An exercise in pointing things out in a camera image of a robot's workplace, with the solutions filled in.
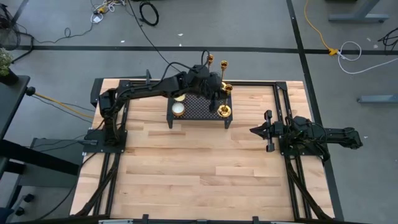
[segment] yellow cable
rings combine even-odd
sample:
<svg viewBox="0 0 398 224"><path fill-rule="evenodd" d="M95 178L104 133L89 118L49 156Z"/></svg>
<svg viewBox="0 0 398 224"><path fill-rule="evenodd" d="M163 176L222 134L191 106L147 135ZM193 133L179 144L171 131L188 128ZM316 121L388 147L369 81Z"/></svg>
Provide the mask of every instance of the yellow cable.
<svg viewBox="0 0 398 224"><path fill-rule="evenodd" d="M310 26L312 27L312 29L314 29L315 31L317 31L317 32L319 33L319 36L321 37L321 40L322 40L323 45L329 50L329 55L332 56L332 55L337 54L338 49L330 48L330 47L325 43L325 41L323 40L322 33L321 33L314 25L312 25L312 23L310 22L310 20L308 20L308 17L307 17L307 6L308 6L308 2L309 2L309 0L307 0L307 2L305 3L305 6L304 6L304 16L305 16L305 20L307 20L308 24L310 24Z"/></svg>
<svg viewBox="0 0 398 224"><path fill-rule="evenodd" d="M73 108L70 108L70 107L67 106L67 105L64 105L63 103L59 102L58 100L55 100L55 99L53 99L53 98L50 98L50 97L48 97L48 96L44 96L44 95L41 95L41 94L38 94L38 93L34 93L34 94L35 94L36 96L38 96L38 97L43 98L43 99L52 101L52 102L54 102L54 103L58 103L59 105L63 106L64 108L66 108L66 109L68 109L68 110L71 110L71 111L75 112L76 114L78 114L78 115L80 115L80 116L84 116L84 117L86 117L86 118L94 118L94 116L90 116L90 115L87 115L87 114L83 114L83 113L81 113L81 112L79 112L79 111L77 111L77 110L75 110L75 109L73 109Z"/></svg>

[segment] potted plant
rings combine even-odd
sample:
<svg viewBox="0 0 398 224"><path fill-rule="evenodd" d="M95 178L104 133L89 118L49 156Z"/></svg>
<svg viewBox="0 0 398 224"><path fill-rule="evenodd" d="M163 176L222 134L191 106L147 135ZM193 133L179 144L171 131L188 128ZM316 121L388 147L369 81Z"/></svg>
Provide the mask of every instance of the potted plant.
<svg viewBox="0 0 398 224"><path fill-rule="evenodd" d="M12 55L4 48L0 49L0 82L13 85L18 81L18 76L9 68Z"/></svg>

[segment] wooden table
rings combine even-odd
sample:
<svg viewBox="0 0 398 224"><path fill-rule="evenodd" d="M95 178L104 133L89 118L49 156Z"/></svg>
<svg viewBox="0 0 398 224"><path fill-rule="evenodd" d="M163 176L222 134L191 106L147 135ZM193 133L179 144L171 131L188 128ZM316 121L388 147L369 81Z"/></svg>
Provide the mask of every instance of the wooden table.
<svg viewBox="0 0 398 224"><path fill-rule="evenodd" d="M118 83L118 79L104 80L101 92ZM310 118L303 83L287 82L287 86L293 116ZM272 88L234 86L232 99L229 129L224 129L223 121L174 121L169 129L166 98L131 100L111 218L149 214L150 219L294 220L277 141L275 152L267 153L267 141L249 132L264 122L265 110L275 111ZM280 99L284 105L282 93ZM101 121L96 110L93 128ZM308 191L333 216L321 160L302 156L302 162ZM102 163L103 154L97 154L82 168L71 214L97 188ZM104 192L100 213L108 194L107 189ZM304 217L299 193L297 198Z"/></svg>

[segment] floor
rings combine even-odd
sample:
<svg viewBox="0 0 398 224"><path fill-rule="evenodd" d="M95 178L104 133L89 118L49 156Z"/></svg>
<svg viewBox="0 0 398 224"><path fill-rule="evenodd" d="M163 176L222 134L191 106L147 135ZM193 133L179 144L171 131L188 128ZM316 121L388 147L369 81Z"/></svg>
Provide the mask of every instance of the floor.
<svg viewBox="0 0 398 224"><path fill-rule="evenodd" d="M15 14L22 0L3 0ZM398 2L381 1L372 12L388 13L390 19L383 24L330 23L327 15L350 12L363 3L341 3L310 0L308 18L318 27L328 45L340 48L352 40L365 50L382 50L377 39L396 28ZM160 13L156 27L143 26L156 46L171 47L263 47L296 49L292 25L285 1L253 0L164 0L154 1ZM293 0L303 45L305 49L324 49L318 34L306 23L303 16L305 0ZM138 13L138 3L133 3ZM73 34L90 28L89 0L30 0L18 23L39 40L63 37L69 27ZM22 38L22 45L29 40ZM134 18L124 8L116 6L93 30L81 37L64 39L45 46L150 46ZM15 50L15 56L25 51ZM162 55L170 61L193 65L200 62L199 52L165 51ZM303 80L300 57L296 53L267 52L213 52L216 62L227 60L227 79L241 80ZM349 71L358 71L397 56L364 55L357 62L344 63ZM317 97L323 125L343 128L355 127L364 146L357 151L329 145L333 170L344 218L347 221L391 223L398 219L398 151L394 142L398 131L396 105L360 105L361 95L396 93L397 62L359 75L348 75L338 66L337 58L321 54L307 54L308 66ZM128 50L36 50L11 68L18 75L29 75L30 85L37 92L60 101L90 107L90 91L94 78L143 75L148 68L154 78L159 78L167 64L154 51ZM84 134L90 126L82 120L61 113L34 98L25 97L21 103L6 139L19 144L30 144L32 138L71 139ZM0 187L11 189L16 177L3 177ZM36 195L43 188L23 189ZM68 189L51 189L45 205L31 210L32 218L39 217L57 204ZM0 205L4 205L0 191ZM53 213L64 217L69 213L71 198Z"/></svg>

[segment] caster wheel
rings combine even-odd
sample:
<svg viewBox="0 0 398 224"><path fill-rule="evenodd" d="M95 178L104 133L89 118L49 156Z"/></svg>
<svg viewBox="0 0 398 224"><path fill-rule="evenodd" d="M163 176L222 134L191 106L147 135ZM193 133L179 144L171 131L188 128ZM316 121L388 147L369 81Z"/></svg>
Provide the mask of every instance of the caster wheel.
<svg viewBox="0 0 398 224"><path fill-rule="evenodd" d="M33 199L35 199L35 196L34 196L34 195L32 195L32 194L27 194L27 195L25 196L25 198L24 198L24 201L25 201L26 203L29 203L29 202L33 201Z"/></svg>
<svg viewBox="0 0 398 224"><path fill-rule="evenodd" d="M15 215L16 216L21 216L23 214L25 214L24 208L18 207L17 210L15 211Z"/></svg>

